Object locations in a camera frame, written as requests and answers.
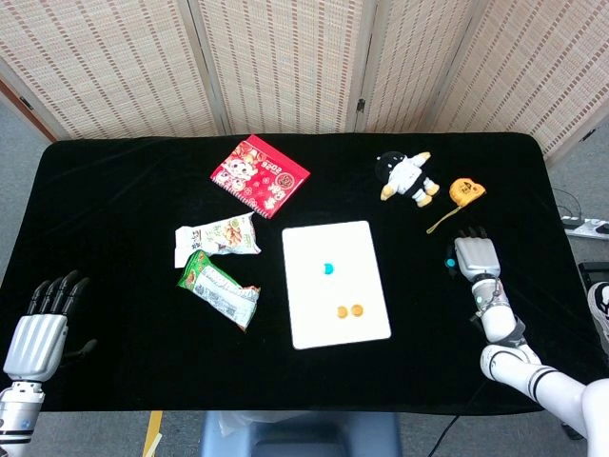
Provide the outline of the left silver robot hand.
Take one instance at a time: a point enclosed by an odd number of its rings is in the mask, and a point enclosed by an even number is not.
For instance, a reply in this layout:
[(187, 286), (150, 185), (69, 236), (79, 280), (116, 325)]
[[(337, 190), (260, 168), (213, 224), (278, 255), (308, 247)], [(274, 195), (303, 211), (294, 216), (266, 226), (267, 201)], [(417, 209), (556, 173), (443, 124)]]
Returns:
[(3, 371), (13, 382), (44, 383), (60, 367), (93, 352), (98, 341), (90, 339), (78, 350), (65, 351), (69, 317), (90, 279), (77, 270), (41, 283), (31, 295), (25, 315), (17, 323)]

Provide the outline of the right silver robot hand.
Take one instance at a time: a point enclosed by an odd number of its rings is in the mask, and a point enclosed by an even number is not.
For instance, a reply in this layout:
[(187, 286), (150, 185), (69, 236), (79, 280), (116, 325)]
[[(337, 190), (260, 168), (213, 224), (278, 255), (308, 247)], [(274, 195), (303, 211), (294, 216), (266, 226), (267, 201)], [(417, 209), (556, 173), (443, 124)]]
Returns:
[(472, 284), (501, 275), (495, 246), (482, 227), (458, 230), (447, 248), (444, 265), (451, 278), (460, 273)]

